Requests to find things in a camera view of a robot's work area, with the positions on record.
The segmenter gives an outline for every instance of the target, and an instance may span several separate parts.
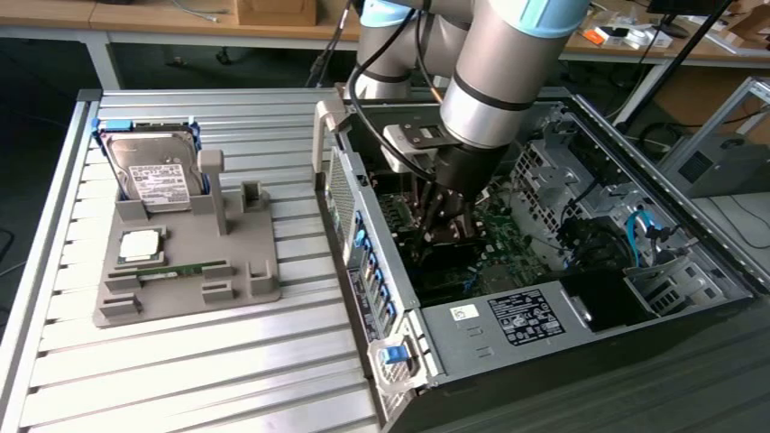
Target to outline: floor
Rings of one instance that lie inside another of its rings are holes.
[[[125,87],[301,87],[317,55],[317,51],[231,48],[232,64],[225,66],[216,59],[217,52],[216,47],[116,44]],[[5,83],[0,92],[0,228],[16,237],[5,257],[0,257],[2,273],[26,258],[75,97],[81,88],[97,88],[99,79],[88,53],[76,42],[0,40],[0,64]],[[40,64],[45,68],[33,69]],[[344,81],[353,64],[352,52],[336,53],[324,84]],[[547,84],[583,94],[608,113],[626,100],[638,71],[635,65],[560,61]],[[423,84],[417,77],[413,82]],[[650,107],[640,124],[660,116]],[[0,233],[0,251],[6,239]],[[6,320],[20,276],[21,268],[0,275],[0,324]]]

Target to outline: slotted aluminum surface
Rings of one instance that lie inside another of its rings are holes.
[[[104,95],[103,119],[180,122],[195,116],[203,148],[225,154],[224,188],[263,182],[283,299],[123,327],[93,326],[116,182],[91,142],[81,179],[71,180],[80,183],[77,201],[18,428],[379,430],[311,184],[313,108],[331,97],[331,89]]]

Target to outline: green circuit board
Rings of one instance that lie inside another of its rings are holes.
[[[379,202],[391,232],[407,235],[416,226],[405,198],[399,194],[383,195]],[[484,203],[476,207],[474,216],[483,222],[486,232],[483,242],[474,247],[474,260],[428,272],[407,266],[423,306],[530,286],[550,272],[504,209]]]

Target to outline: hard drive label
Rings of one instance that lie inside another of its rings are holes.
[[[514,293],[488,302],[510,344],[526,345],[564,333],[564,327],[539,290]]]
[[[140,199],[145,205],[189,202],[188,184],[181,164],[128,167]]]

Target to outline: blue latch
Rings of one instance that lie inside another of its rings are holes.
[[[104,122],[104,130],[108,133],[128,133],[133,129],[133,122],[129,120],[108,120]]]
[[[356,239],[352,241],[352,244],[356,248],[359,248],[363,245],[363,241],[365,240],[365,230],[361,229],[356,232]]]
[[[383,360],[383,363],[388,365],[403,363],[409,359],[409,351],[403,345],[385,347],[380,352],[380,359]]]

